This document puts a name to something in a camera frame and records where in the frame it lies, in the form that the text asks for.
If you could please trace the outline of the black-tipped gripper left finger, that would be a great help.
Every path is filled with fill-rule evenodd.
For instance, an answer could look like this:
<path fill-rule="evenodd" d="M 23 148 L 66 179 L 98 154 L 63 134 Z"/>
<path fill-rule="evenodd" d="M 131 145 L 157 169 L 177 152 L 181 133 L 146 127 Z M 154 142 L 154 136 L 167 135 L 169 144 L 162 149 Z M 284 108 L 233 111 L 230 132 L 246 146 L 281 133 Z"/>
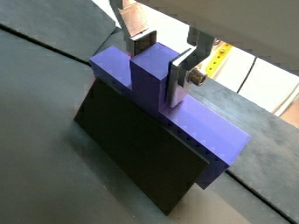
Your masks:
<path fill-rule="evenodd" d="M 150 28 L 143 5 L 137 0 L 110 0 L 125 32 L 126 50 L 137 56 L 157 43 L 157 30 Z"/>

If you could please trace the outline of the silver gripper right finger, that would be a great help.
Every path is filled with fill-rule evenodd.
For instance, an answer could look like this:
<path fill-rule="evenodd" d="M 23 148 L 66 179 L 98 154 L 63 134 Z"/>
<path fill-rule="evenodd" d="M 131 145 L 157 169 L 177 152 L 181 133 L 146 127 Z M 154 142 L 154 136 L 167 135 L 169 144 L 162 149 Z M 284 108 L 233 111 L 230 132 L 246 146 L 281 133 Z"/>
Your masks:
<path fill-rule="evenodd" d="M 197 67 L 212 55 L 214 37 L 190 27 L 188 43 L 192 45 L 169 65 L 169 81 L 166 101 L 174 108 L 189 94 L 190 85 L 201 86 L 208 79 L 208 74 Z"/>

